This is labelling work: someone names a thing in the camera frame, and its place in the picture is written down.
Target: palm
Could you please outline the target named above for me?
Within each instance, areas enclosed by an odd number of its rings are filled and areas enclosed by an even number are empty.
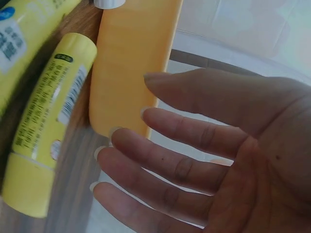
[[[184,118],[160,109],[148,109],[142,117],[147,125],[168,138],[229,158],[233,165],[196,161],[120,129],[112,135],[115,148],[102,150],[98,162],[119,185],[157,211],[107,183],[95,187],[95,198],[138,233],[310,232],[311,148],[306,138],[311,137],[311,130],[298,123],[310,119],[311,107],[300,108],[302,103],[310,103],[309,97],[305,101],[309,90],[289,82],[292,88],[287,80],[281,81],[281,88],[276,90],[260,78],[234,77],[231,83],[232,77],[226,73],[212,70],[208,78],[202,79],[203,75],[205,71],[194,71],[168,81],[158,77],[147,84],[159,98],[178,109],[239,128]],[[202,83],[193,81],[196,76]],[[204,86],[206,79],[212,80]],[[247,98],[238,96],[241,93]],[[263,98],[271,98],[275,103],[266,107]],[[217,107],[222,105],[236,115],[228,110],[222,112]],[[186,192],[142,168],[199,193]]]

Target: wooden surface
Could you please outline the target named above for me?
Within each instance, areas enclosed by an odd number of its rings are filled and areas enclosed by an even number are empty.
[[[0,185],[23,108],[60,38],[66,33],[78,32],[96,42],[101,17],[101,10],[94,8],[88,0],[83,0],[64,19],[26,71],[0,124]],[[89,185],[98,179],[100,173],[93,153],[98,146],[107,143],[107,139],[95,134],[89,124],[89,87],[90,75],[77,101],[63,142],[48,217],[34,219],[24,216],[0,200],[0,233],[85,233],[92,202]]]

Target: knuckle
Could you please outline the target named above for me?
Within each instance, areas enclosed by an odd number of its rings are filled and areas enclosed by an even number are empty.
[[[193,159],[189,157],[182,158],[179,161],[174,171],[174,179],[177,183],[183,184],[187,182],[192,165]]]
[[[183,127],[183,125],[184,125],[185,119],[186,119],[186,118],[185,118],[184,116],[182,116],[182,117],[179,119],[179,121],[177,122],[176,127],[175,127],[175,129],[174,129],[172,138],[178,138],[178,137],[179,137],[180,132],[182,131],[182,127]]]
[[[176,210],[180,190],[175,187],[168,187],[163,194],[163,205],[165,211],[169,214]]]
[[[203,129],[200,136],[199,147],[203,150],[209,150],[216,134],[216,126],[208,124]]]
[[[157,223],[156,233],[168,233],[171,232],[172,221],[168,216],[163,216]]]

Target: product label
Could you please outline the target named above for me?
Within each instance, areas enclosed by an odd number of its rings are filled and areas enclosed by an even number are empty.
[[[58,121],[64,125],[68,125],[73,107],[78,99],[81,88],[87,76],[87,70],[84,66],[79,68],[79,71],[74,79],[73,85],[66,97],[62,111],[58,115]]]
[[[26,41],[15,20],[0,20],[0,71],[7,73],[26,50]]]
[[[45,123],[60,92],[61,83],[69,71],[69,65],[69,62],[53,59],[44,70],[24,112],[13,149],[14,146],[22,147],[24,155],[36,159],[38,142],[42,138]]]

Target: plastic bottle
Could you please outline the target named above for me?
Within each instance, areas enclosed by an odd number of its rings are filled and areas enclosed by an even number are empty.
[[[11,0],[0,10],[0,120],[26,68],[81,0]]]
[[[9,155],[3,200],[32,216],[47,215],[54,169],[73,106],[97,54],[78,33],[63,37],[30,97]]]

